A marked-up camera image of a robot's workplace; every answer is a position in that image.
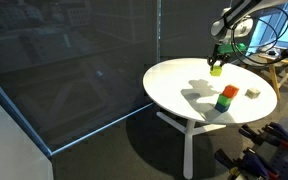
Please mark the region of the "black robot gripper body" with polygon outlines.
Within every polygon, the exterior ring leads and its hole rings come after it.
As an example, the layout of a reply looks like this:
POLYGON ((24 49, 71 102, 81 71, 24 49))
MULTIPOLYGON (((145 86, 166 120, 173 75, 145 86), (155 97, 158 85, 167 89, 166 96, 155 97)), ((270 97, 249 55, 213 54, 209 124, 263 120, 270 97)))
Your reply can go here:
POLYGON ((215 60, 215 63, 217 61, 219 61, 221 63, 221 60, 224 59, 224 58, 228 58, 228 57, 231 57, 230 54, 220 54, 218 52, 218 48, 215 47, 214 50, 213 50, 213 54, 208 56, 208 57, 213 57, 213 59, 215 60))

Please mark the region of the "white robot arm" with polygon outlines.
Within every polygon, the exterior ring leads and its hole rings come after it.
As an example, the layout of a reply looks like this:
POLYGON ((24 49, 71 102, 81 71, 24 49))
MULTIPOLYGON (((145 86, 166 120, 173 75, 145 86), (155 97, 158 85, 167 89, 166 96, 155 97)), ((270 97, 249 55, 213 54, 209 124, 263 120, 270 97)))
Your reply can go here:
POLYGON ((278 8, 288 0, 240 0, 233 7, 225 8, 219 19, 211 26, 211 35, 216 40, 213 54, 207 57, 207 63, 213 70, 215 63, 226 64, 230 53, 238 54, 246 50, 246 46, 237 43, 237 37, 249 34, 253 27, 251 14, 262 9, 278 8))

